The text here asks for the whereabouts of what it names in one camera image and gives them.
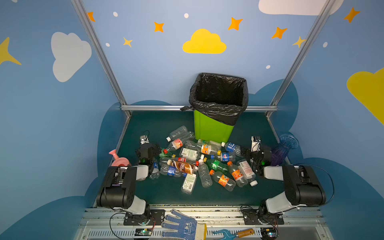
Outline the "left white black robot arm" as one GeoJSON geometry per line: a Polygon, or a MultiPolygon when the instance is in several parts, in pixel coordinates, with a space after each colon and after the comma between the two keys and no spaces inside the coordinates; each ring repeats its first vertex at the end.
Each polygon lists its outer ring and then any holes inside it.
{"type": "Polygon", "coordinates": [[[152,174],[155,157],[160,151],[158,144],[143,143],[137,150],[140,164],[136,166],[127,158],[119,157],[117,150],[110,151],[109,154],[115,161],[107,169],[96,198],[97,206],[122,210],[129,217],[149,219],[149,204],[135,195],[136,182],[143,181],[152,174]]]}

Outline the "small pepsi bottle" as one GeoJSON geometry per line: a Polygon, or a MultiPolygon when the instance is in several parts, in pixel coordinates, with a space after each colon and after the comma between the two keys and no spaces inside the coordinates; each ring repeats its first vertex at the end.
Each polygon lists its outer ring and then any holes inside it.
{"type": "Polygon", "coordinates": [[[159,170],[159,164],[158,164],[157,159],[153,160],[152,167],[153,167],[152,173],[150,174],[149,177],[150,177],[151,180],[158,179],[159,176],[160,176],[160,170],[159,170]]]}

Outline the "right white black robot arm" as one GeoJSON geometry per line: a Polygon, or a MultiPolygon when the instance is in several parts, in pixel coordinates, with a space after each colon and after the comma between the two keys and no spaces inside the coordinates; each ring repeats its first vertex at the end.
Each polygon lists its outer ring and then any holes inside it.
{"type": "Polygon", "coordinates": [[[245,149],[242,153],[259,175],[284,183],[282,193],[262,201],[259,216],[277,215],[298,207],[318,207],[326,204],[326,192],[311,166],[272,166],[272,152],[258,145],[245,149]]]}

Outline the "pink label square bottle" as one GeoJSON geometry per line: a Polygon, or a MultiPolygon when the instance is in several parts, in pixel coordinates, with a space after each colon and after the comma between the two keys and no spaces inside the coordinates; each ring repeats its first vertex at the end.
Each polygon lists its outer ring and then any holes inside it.
{"type": "Polygon", "coordinates": [[[246,159],[240,160],[240,161],[238,161],[237,165],[238,165],[239,169],[241,170],[241,172],[246,177],[246,180],[248,181],[248,183],[252,187],[256,186],[258,184],[257,179],[256,179],[256,174],[252,170],[252,168],[251,168],[250,164],[247,162],[247,160],[246,159]]]}

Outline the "red coca cola bottle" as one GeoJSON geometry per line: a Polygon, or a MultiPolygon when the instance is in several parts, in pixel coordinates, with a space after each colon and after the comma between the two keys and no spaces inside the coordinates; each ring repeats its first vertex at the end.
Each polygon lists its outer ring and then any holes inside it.
{"type": "Polygon", "coordinates": [[[164,157],[164,158],[160,158],[160,165],[167,165],[168,164],[168,160],[177,161],[177,162],[186,162],[186,163],[191,164],[191,165],[195,165],[196,164],[195,161],[192,161],[192,160],[189,160],[189,159],[186,159],[186,158],[169,158],[169,157],[164,157]]]}

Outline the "square bottle white label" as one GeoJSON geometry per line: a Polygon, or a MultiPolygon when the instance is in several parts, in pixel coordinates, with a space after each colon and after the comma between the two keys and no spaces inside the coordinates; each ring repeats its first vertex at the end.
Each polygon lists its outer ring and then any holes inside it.
{"type": "Polygon", "coordinates": [[[181,191],[185,194],[191,195],[193,190],[194,190],[196,181],[197,181],[197,175],[196,174],[192,174],[192,175],[187,174],[185,177],[185,180],[183,182],[183,185],[181,187],[181,191]]]}

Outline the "brown label drink bottle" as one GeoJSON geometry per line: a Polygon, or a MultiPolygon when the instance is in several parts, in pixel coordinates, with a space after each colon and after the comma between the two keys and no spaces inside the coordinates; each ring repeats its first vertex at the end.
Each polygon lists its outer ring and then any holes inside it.
{"type": "Polygon", "coordinates": [[[183,173],[190,174],[190,175],[193,175],[195,172],[198,171],[198,167],[183,161],[167,160],[167,164],[169,166],[177,168],[179,171],[183,173]]]}

